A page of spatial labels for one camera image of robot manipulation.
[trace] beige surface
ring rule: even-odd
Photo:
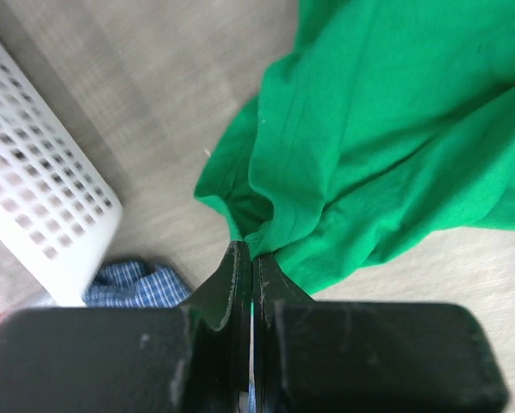
[[[213,271],[226,226],[192,190],[205,151],[289,49],[295,11],[295,0],[0,2],[3,43],[122,199],[112,255],[168,256],[194,285]],[[3,289],[33,288],[5,257]],[[466,305],[493,342],[515,412],[515,232],[432,234],[318,297]]]

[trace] clothing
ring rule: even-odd
[[[190,296],[190,289],[176,272],[144,262],[121,262],[102,267],[84,295],[89,307],[174,307]]]
[[[300,1],[195,197],[308,293],[460,225],[515,230],[515,1]]]

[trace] white laundry basket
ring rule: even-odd
[[[83,305],[121,205],[0,45],[0,239],[59,305]]]

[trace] plaid fabric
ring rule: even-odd
[[[143,262],[102,267],[84,295],[89,307],[173,307],[190,296],[176,272],[156,265],[148,274]]]

